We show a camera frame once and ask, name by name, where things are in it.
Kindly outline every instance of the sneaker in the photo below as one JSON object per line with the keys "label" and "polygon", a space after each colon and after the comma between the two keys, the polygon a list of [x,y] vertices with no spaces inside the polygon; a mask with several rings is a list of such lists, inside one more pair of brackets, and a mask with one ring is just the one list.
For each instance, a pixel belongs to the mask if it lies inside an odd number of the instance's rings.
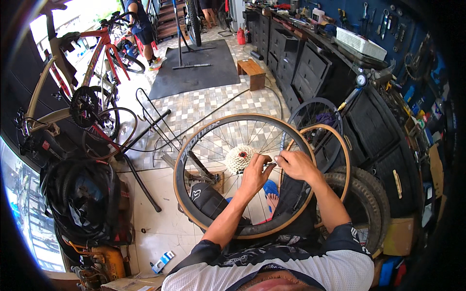
{"label": "sneaker", "polygon": [[149,65],[149,71],[158,70],[161,66],[162,62],[160,61],[160,58],[158,58],[156,61],[153,61],[152,64]]}

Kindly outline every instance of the wooden stool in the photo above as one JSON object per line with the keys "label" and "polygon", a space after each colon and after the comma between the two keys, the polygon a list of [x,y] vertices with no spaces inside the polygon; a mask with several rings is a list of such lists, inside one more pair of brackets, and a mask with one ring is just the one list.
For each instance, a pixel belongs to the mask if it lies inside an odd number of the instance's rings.
{"label": "wooden stool", "polygon": [[238,75],[247,74],[251,77],[249,89],[256,91],[265,87],[265,71],[252,59],[237,62]]}

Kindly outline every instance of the shorts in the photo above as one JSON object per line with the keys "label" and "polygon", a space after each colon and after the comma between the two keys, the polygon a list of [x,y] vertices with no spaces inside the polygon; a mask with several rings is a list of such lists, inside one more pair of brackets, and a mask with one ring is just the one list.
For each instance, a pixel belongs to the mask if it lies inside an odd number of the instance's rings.
{"label": "shorts", "polygon": [[143,43],[143,45],[151,44],[154,41],[154,36],[152,35],[152,29],[144,29],[136,33],[137,38]]}
{"label": "shorts", "polygon": [[212,0],[199,0],[201,9],[212,9]]}

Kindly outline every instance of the foot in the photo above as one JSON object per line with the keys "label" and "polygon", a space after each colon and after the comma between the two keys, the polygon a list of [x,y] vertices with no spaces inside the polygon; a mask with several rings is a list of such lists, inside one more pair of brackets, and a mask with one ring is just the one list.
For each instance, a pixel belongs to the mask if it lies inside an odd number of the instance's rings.
{"label": "foot", "polygon": [[149,65],[149,71],[158,70],[161,66],[162,62],[160,61],[160,58],[158,58],[156,61],[153,61],[152,64]]}
{"label": "foot", "polygon": [[278,196],[276,194],[269,193],[267,194],[267,205],[270,206],[272,215],[275,212],[278,204]]}

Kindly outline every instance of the staircase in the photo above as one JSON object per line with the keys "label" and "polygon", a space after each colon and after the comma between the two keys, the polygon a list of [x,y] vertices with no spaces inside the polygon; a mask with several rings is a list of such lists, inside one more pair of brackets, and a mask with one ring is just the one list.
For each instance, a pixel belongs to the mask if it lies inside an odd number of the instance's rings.
{"label": "staircase", "polygon": [[[184,23],[183,7],[185,6],[184,1],[177,3],[178,18],[181,24]],[[168,0],[163,2],[160,11],[158,13],[158,24],[157,24],[157,40],[161,41],[166,37],[176,35],[178,33],[175,12],[173,11],[173,2]]]}

